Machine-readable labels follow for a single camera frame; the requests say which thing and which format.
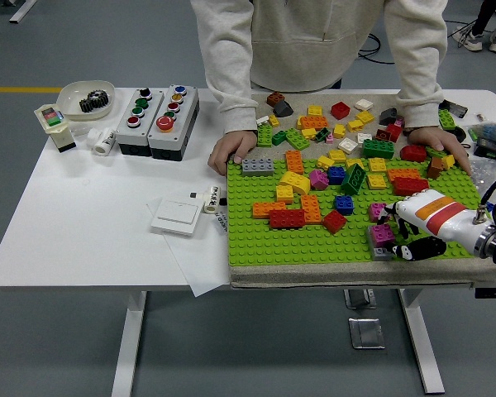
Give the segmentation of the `person's right hand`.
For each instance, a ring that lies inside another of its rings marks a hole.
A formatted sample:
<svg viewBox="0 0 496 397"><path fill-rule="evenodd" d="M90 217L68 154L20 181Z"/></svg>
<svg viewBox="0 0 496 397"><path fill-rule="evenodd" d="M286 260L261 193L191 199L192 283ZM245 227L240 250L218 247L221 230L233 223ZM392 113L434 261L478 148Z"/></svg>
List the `person's right hand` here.
<svg viewBox="0 0 496 397"><path fill-rule="evenodd" d="M228 132L213 147L207 164L217 174L226 176L230 156L233 155L235 164L240 164L256 144L257 136L255 131Z"/></svg>

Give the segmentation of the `person's left hand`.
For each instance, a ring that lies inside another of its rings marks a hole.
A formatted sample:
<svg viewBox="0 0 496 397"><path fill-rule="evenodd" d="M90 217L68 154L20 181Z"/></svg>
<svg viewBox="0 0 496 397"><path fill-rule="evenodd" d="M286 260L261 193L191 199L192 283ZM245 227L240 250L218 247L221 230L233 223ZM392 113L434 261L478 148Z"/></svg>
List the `person's left hand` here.
<svg viewBox="0 0 496 397"><path fill-rule="evenodd" d="M472 174L468 154L456 137L439 127L411 127L404 131L412 145L430 146L436 151L449 151L467 175Z"/></svg>

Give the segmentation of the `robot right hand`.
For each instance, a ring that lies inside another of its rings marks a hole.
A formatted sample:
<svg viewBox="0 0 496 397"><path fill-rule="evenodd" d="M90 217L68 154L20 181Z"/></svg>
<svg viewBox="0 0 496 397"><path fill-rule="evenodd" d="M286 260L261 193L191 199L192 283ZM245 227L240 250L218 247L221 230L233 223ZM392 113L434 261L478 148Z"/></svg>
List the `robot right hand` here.
<svg viewBox="0 0 496 397"><path fill-rule="evenodd" d="M393 217L402 236L426 232L416 241L388 244L396 256L406 261L426 260L446 252L447 242L461 244L470 254L480 258L492 255L490 242L496 237L496 227L480 204L476 210L434 189L424 189L393 204L386 205L379 215L378 224Z"/></svg>

